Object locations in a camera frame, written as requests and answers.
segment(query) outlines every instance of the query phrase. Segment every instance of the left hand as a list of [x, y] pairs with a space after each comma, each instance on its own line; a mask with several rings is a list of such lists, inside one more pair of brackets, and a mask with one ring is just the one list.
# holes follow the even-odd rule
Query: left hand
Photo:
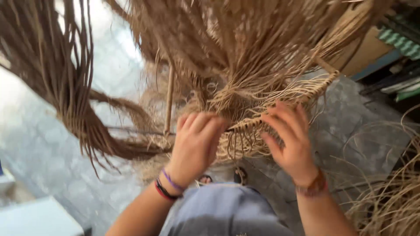
[[178, 119], [172, 158], [165, 167], [171, 180], [187, 188], [216, 158], [227, 120], [215, 113], [193, 113]]

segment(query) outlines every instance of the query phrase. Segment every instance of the brown bracelet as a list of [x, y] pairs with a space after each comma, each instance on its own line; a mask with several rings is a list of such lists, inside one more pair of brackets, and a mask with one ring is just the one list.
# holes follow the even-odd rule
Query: brown bracelet
[[296, 186], [296, 193], [302, 194], [305, 197], [317, 196], [328, 188], [327, 180], [325, 179], [325, 176], [322, 173], [321, 168], [319, 167], [318, 167], [318, 175], [308, 187], [298, 186], [296, 184], [295, 186]]

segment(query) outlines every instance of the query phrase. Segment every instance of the hand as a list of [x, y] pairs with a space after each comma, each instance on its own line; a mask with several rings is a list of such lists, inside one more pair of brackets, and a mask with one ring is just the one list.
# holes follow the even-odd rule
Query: hand
[[172, 158], [165, 167], [174, 183], [187, 188], [207, 170], [227, 125], [214, 113], [193, 113], [178, 119]]
[[269, 115], [261, 115], [284, 141], [280, 147], [267, 133], [261, 134], [274, 160], [292, 177], [298, 186], [309, 186], [318, 175], [318, 168], [311, 156], [308, 137], [309, 122], [303, 107], [299, 104], [295, 111], [284, 102], [276, 102], [275, 108], [267, 109]]

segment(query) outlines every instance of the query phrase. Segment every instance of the purple bracelet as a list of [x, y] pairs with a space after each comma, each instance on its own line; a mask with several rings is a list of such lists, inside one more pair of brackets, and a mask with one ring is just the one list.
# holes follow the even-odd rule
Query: purple bracelet
[[180, 191], [184, 191], [185, 190], [183, 187], [181, 187], [181, 186], [177, 185], [176, 183], [172, 182], [171, 178], [166, 173], [165, 168], [162, 169], [162, 173], [166, 177], [166, 179], [168, 180], [168, 182], [172, 185], [172, 187], [174, 187], [174, 188], [176, 188], [177, 190], [180, 190]]

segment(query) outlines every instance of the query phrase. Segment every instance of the sandal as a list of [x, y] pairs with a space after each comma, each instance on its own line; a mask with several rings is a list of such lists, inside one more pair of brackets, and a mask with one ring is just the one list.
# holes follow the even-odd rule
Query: sandal
[[198, 178], [198, 185], [203, 186], [205, 184], [213, 183], [213, 179], [210, 175], [202, 175], [200, 178]]
[[237, 167], [234, 173], [234, 182], [245, 186], [248, 182], [248, 174], [242, 167]]

